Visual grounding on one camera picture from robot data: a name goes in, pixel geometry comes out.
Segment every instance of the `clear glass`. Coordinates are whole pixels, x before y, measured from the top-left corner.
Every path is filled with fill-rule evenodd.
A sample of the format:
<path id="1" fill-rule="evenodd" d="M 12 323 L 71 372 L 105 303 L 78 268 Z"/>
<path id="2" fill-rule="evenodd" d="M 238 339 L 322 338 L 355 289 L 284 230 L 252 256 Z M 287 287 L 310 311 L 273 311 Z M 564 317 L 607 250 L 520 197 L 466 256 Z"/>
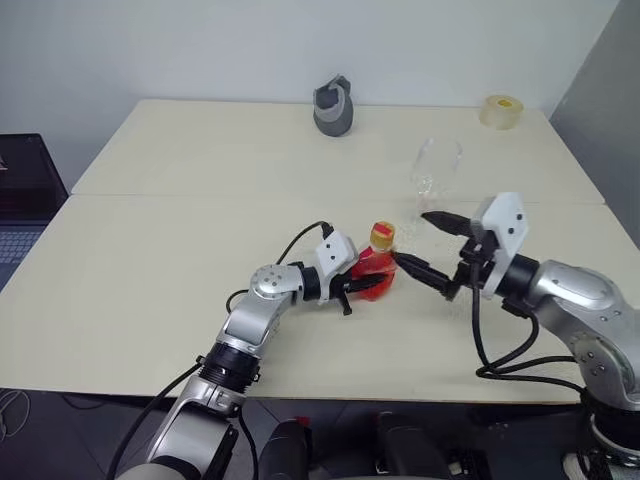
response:
<path id="1" fill-rule="evenodd" d="M 442 209 L 462 160 L 462 147 L 450 138 L 428 138 L 411 169 L 416 213 Z"/>

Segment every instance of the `laptop keyboard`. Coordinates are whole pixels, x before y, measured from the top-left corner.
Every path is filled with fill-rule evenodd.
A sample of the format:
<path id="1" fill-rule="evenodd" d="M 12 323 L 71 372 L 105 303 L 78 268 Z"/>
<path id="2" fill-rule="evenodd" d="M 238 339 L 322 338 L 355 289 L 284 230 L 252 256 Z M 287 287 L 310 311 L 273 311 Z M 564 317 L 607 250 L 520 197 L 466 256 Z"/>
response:
<path id="1" fill-rule="evenodd" d="M 0 232 L 0 263 L 20 263 L 41 232 Z"/>

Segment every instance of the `yellow bottle cap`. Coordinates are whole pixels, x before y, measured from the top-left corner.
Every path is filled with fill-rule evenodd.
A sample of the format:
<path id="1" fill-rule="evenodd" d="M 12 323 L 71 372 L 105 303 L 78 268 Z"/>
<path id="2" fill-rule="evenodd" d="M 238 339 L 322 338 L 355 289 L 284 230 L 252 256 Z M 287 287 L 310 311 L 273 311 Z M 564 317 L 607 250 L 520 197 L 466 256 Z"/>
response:
<path id="1" fill-rule="evenodd" d="M 389 222 L 376 222 L 371 229 L 369 241 L 378 250 L 389 250 L 395 233 L 396 229 Z"/>

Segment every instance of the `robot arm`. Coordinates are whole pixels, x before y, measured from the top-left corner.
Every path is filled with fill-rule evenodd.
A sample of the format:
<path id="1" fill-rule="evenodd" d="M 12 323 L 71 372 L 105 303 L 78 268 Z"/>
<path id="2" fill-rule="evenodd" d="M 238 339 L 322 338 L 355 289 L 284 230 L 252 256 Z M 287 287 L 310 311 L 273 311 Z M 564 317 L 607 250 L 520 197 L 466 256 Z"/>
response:
<path id="1" fill-rule="evenodd" d="M 582 400 L 593 413 L 594 435 L 609 452 L 637 463 L 640 312 L 600 273 L 553 260 L 540 264 L 519 255 L 528 226 L 518 194 L 489 199 L 471 219 L 447 212 L 423 217 L 447 233 L 469 238 L 454 277 L 449 279 L 409 254 L 396 253 L 398 265 L 448 300 L 461 286 L 470 286 L 471 265 L 478 265 L 485 298 L 495 293 L 510 313 L 528 316 L 532 312 L 565 343 L 586 385 Z"/>
<path id="2" fill-rule="evenodd" d="M 349 270 L 358 259 L 351 239 L 325 232 L 313 266 L 267 265 L 250 280 L 247 294 L 231 311 L 202 369 L 192 375 L 154 436 L 147 463 L 120 480 L 222 479 L 238 437 L 227 420 L 238 415 L 246 389 L 259 379 L 259 363 L 282 314 L 296 300 L 324 304 L 375 285 L 370 276 L 353 282 Z"/>

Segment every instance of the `cable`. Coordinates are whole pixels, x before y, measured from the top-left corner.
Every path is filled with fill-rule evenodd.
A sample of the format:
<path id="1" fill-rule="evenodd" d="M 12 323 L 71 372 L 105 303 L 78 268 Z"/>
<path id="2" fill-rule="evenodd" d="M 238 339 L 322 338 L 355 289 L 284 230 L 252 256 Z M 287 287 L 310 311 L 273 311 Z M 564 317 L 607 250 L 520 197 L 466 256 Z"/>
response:
<path id="1" fill-rule="evenodd" d="M 323 236 L 323 238 L 327 238 L 331 234 L 331 232 L 333 231 L 333 227 L 331 226 L 331 224 L 329 222 L 325 222 L 323 220 L 320 220 L 318 222 L 312 223 L 308 227 L 305 227 L 304 229 L 302 229 L 302 231 L 300 233 L 298 233 L 295 237 L 293 237 L 293 240 L 291 240 L 291 242 L 289 242 L 289 245 L 287 245 L 287 248 L 284 249 L 284 252 L 282 252 L 282 255 L 280 255 L 278 260 L 276 260 L 275 264 L 276 265 L 280 265 L 282 263 L 282 261 L 284 260 L 284 258 L 287 256 L 287 254 L 291 251 L 293 246 L 298 242 L 298 240 L 300 240 L 306 233 L 308 233 L 309 231 L 313 230 L 316 227 L 322 227 L 322 236 Z M 237 297 L 238 295 L 241 295 L 243 293 L 247 293 L 248 291 L 249 290 L 246 290 L 246 289 L 236 290 L 231 295 L 229 295 L 229 298 L 227 298 L 227 301 L 225 303 L 225 308 L 227 309 L 227 313 L 231 313 L 231 301 L 235 297 Z"/>
<path id="2" fill-rule="evenodd" d="M 247 441 L 249 442 L 249 449 L 251 450 L 251 460 L 253 461 L 252 478 L 253 480 L 258 480 L 258 452 L 256 450 L 256 442 L 253 441 L 253 437 L 251 436 L 249 427 L 247 427 L 247 423 L 244 421 L 242 407 L 240 407 L 240 413 L 238 414 L 238 422 L 240 423 L 240 428 L 242 429 L 242 432 L 247 437 Z"/>
<path id="3" fill-rule="evenodd" d="M 122 440 L 120 441 L 120 445 L 118 445 L 118 448 L 113 454 L 113 458 L 111 459 L 111 464 L 109 465 L 109 470 L 107 471 L 107 475 L 105 477 L 106 480 L 114 480 L 116 478 L 118 464 L 122 459 L 122 455 L 127 449 L 127 445 L 135 435 L 136 431 L 138 430 L 138 428 L 140 428 L 140 425 L 142 425 L 142 422 L 144 421 L 144 419 L 147 418 L 149 413 L 151 413 L 151 411 L 158 406 L 158 404 L 162 401 L 162 399 L 166 397 L 167 394 L 171 392 L 171 390 L 173 390 L 178 384 L 182 383 L 182 381 L 186 379 L 189 375 L 191 375 L 196 370 L 198 370 L 198 368 L 200 368 L 199 363 L 196 363 L 195 365 L 190 367 L 186 372 L 184 372 L 182 375 L 176 378 L 173 382 L 171 382 L 169 385 L 163 388 L 162 391 L 158 393 L 158 395 L 153 397 L 153 399 L 151 399 L 151 401 L 147 404 L 147 406 L 144 407 L 144 410 L 142 410 L 142 412 L 140 412 L 140 415 L 138 415 L 138 417 L 135 419 L 135 421 L 129 428 L 129 431 L 122 438 Z"/>
<path id="4" fill-rule="evenodd" d="M 5 438 L 11 438 L 16 436 L 20 432 L 20 430 L 22 430 L 24 426 L 27 424 L 27 420 L 29 419 L 29 414 L 31 413 L 31 399 L 29 398 L 29 395 L 27 395 L 26 392 L 23 392 L 22 390 L 9 390 L 8 392 L 5 392 L 4 390 L 0 389 L 0 393 L 1 393 L 0 395 L 0 443 L 2 443 L 5 440 Z M 13 432 L 9 432 L 8 431 L 9 429 L 7 428 L 7 424 L 5 423 L 3 414 L 4 414 L 4 411 L 9 408 L 9 405 L 15 402 L 19 397 L 23 397 L 26 402 L 24 418 L 22 419 L 20 424 L 16 427 L 16 429 Z"/>
<path id="5" fill-rule="evenodd" d="M 85 407 L 81 407 L 80 405 L 76 405 L 71 400 L 69 400 L 64 393 L 59 393 L 58 395 L 60 395 L 60 398 L 62 398 L 64 403 L 66 403 L 67 405 L 69 405 L 71 408 L 75 410 L 95 410 L 96 408 L 104 407 L 106 405 L 106 402 L 99 402 L 99 403 L 96 403 L 95 405 L 87 405 Z"/>
<path id="6" fill-rule="evenodd" d="M 476 346 L 476 351 L 478 352 L 478 356 L 480 357 L 480 361 L 482 362 L 482 367 L 480 367 L 475 372 L 476 375 L 480 378 L 486 378 L 490 380 L 547 383 L 551 385 L 558 385 L 561 387 L 570 388 L 572 390 L 575 390 L 578 393 L 582 393 L 583 391 L 582 387 L 574 383 L 568 382 L 566 380 L 542 377 L 537 375 L 507 375 L 509 373 L 517 372 L 525 368 L 530 368 L 536 365 L 543 365 L 547 363 L 555 363 L 555 362 L 575 363 L 575 359 L 573 357 L 558 355 L 558 356 L 548 356 L 548 357 L 537 358 L 534 360 L 529 360 L 529 361 L 517 363 L 514 365 L 509 365 L 506 367 L 503 366 L 515 360 L 516 358 L 520 357 L 524 353 L 526 353 L 537 340 L 538 334 L 540 332 L 540 324 L 538 322 L 538 319 L 533 314 L 533 312 L 529 312 L 529 319 L 531 320 L 531 333 L 529 334 L 529 337 L 519 347 L 517 347 L 510 353 L 504 355 L 503 357 L 500 357 L 498 360 L 495 360 L 494 362 L 489 361 L 487 354 L 484 350 L 482 335 L 480 332 L 479 275 L 480 275 L 480 265 L 478 263 L 473 263 L 471 265 L 471 290 L 472 290 L 471 328 L 473 331 L 473 341 Z"/>
<path id="7" fill-rule="evenodd" d="M 227 302 L 225 303 L 225 308 L 227 309 L 227 313 L 231 313 L 231 300 L 233 300 L 234 298 L 236 298 L 238 295 L 241 295 L 243 293 L 247 293 L 249 290 L 247 290 L 246 288 L 243 290 L 236 290 L 235 292 L 233 292 L 231 295 L 229 295 L 229 298 L 227 298 Z"/>

